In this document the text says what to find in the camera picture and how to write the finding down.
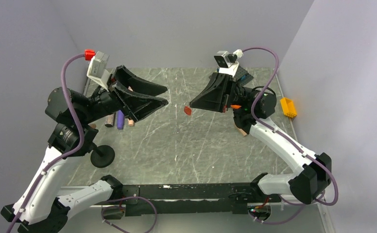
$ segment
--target orange object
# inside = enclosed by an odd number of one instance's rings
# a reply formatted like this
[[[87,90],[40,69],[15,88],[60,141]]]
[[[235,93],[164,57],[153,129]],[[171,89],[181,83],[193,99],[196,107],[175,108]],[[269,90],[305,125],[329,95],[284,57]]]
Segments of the orange object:
[[[91,61],[91,59],[96,55],[94,50],[84,50],[84,57],[86,57],[86,61]]]
[[[283,114],[289,118],[294,118],[297,116],[296,109],[294,107],[294,103],[291,99],[286,97],[280,100],[281,108],[283,109]]]
[[[235,104],[232,104],[230,107],[231,107],[232,109],[239,109],[239,108],[241,108],[240,105],[235,105]]]
[[[189,108],[188,106],[184,106],[184,112],[185,112],[187,115],[191,116],[191,108]]]

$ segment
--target black metal bar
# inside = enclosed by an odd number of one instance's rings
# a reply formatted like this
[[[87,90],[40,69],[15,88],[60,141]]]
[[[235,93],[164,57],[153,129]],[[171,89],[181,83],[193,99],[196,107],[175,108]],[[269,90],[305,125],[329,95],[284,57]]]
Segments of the black metal bar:
[[[149,199],[159,214],[213,212],[246,214],[247,203],[263,203],[267,198],[267,196],[252,196],[250,183],[141,184],[124,185],[123,190],[136,187],[139,188],[139,196]],[[270,195],[269,198],[269,202],[281,201],[278,195]],[[126,216],[153,213],[151,205],[143,200],[126,205]]]

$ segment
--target white cable clip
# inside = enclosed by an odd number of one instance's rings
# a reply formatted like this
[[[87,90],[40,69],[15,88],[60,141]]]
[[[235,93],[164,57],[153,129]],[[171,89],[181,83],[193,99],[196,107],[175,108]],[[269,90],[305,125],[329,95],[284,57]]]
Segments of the white cable clip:
[[[237,56],[237,59],[239,59],[239,58],[241,58],[243,56],[243,51],[236,50],[236,51],[234,51],[233,54]]]
[[[275,126],[275,127],[273,128],[273,133],[277,132],[278,130],[279,130],[279,128],[278,128],[277,126]]]

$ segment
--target black round foot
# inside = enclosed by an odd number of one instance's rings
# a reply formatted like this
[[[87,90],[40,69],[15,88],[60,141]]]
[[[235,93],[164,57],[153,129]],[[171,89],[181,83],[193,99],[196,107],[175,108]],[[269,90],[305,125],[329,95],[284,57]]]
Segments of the black round foot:
[[[111,146],[102,145],[93,150],[90,160],[95,167],[103,168],[110,165],[115,156],[116,154]]]

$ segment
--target white wall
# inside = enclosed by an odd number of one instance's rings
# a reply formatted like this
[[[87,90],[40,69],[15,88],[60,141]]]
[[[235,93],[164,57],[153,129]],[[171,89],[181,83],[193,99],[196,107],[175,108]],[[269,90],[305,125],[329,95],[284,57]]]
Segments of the white wall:
[[[299,140],[333,159],[336,231],[377,232],[377,0],[316,0],[279,76]]]
[[[266,46],[283,58],[313,0],[51,0],[79,48],[109,66],[213,67],[219,50]],[[246,67],[271,67],[252,52]]]
[[[41,163],[56,125],[44,113],[48,95],[79,53],[48,0],[0,0],[0,210],[20,198]],[[73,62],[68,87],[82,91],[85,74],[86,62]],[[0,215],[0,233],[7,227]]]

